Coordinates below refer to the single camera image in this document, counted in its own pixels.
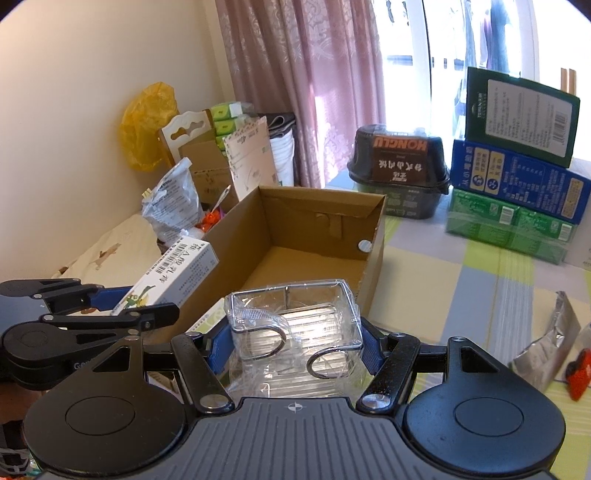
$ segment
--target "metal ring handle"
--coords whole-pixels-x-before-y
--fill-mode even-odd
[[[314,371],[312,365],[316,362],[321,356],[327,355],[328,353],[335,353],[335,352],[343,352],[347,357],[347,363],[349,363],[349,352],[354,350],[361,350],[363,348],[363,344],[360,343],[358,345],[340,345],[340,346],[330,346],[328,348],[323,348],[322,350],[318,350],[314,353],[306,362],[306,370],[308,373],[312,375],[312,377],[320,378],[321,380],[326,380],[330,378],[340,378],[340,377],[348,377],[350,373],[346,375],[327,375],[327,374],[319,374],[318,372]]]
[[[272,332],[275,332],[277,334],[279,334],[279,337],[281,338],[281,342],[279,343],[278,346],[276,346],[273,350],[271,350],[269,353],[265,353],[264,355],[253,355],[253,356],[249,356],[246,358],[242,358],[242,360],[260,360],[262,358],[269,358],[270,356],[275,355],[276,353],[279,353],[279,351],[285,347],[285,344],[287,343],[287,335],[285,335],[285,332],[280,329],[279,327],[276,327],[274,325],[266,325],[263,327],[255,327],[255,328],[249,328],[249,329],[245,329],[245,330],[236,330],[234,328],[232,328],[232,331],[234,333],[252,333],[252,332],[260,332],[261,330],[270,330]]]

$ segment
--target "plastic wrap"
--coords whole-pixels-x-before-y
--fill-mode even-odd
[[[236,292],[225,310],[236,347],[228,393],[236,401],[362,393],[359,309],[343,280]]]
[[[134,170],[153,171],[167,159],[158,130],[176,115],[174,89],[163,82],[146,87],[127,106],[119,126],[119,142]]]
[[[203,219],[203,209],[189,172],[190,166],[191,161],[183,158],[142,200],[142,216],[167,247],[183,235],[199,238],[194,232],[197,230],[195,225]]]

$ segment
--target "sticker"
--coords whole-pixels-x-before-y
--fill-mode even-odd
[[[574,217],[574,213],[577,210],[579,204],[579,198],[583,191],[583,182],[579,179],[570,179],[569,190],[566,193],[562,212],[560,213],[565,218]]]
[[[558,240],[560,240],[561,242],[568,242],[572,229],[572,226],[563,223],[562,227],[560,228],[560,235],[558,236]]]
[[[499,223],[503,225],[510,225],[513,221],[513,214],[515,210],[509,207],[501,207],[501,217],[499,218]]]
[[[503,163],[505,156],[500,152],[491,152],[491,159],[488,164],[488,172],[486,174],[486,183],[484,191],[492,195],[499,194],[501,186],[501,176],[503,173]]]
[[[564,157],[573,106],[550,95],[488,80],[487,135]]]
[[[357,248],[361,250],[363,253],[370,253],[372,249],[372,243],[369,240],[361,240],[357,245]]]
[[[488,171],[488,158],[490,151],[484,148],[474,149],[474,160],[472,161],[472,177],[470,178],[470,188],[472,190],[484,191],[486,172]]]

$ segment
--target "open cardboard box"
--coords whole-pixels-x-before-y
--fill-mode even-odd
[[[367,316],[384,253],[384,197],[344,190],[257,187],[204,237],[219,263],[149,343],[185,332],[221,297],[278,283],[342,278]],[[369,253],[359,243],[372,244]]]

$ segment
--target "metal screw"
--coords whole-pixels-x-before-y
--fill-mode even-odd
[[[390,398],[381,393],[370,393],[361,400],[361,403],[371,410],[380,410],[390,405]]]
[[[203,408],[206,408],[209,411],[216,411],[227,407],[230,401],[223,395],[211,394],[201,397],[199,403]]]

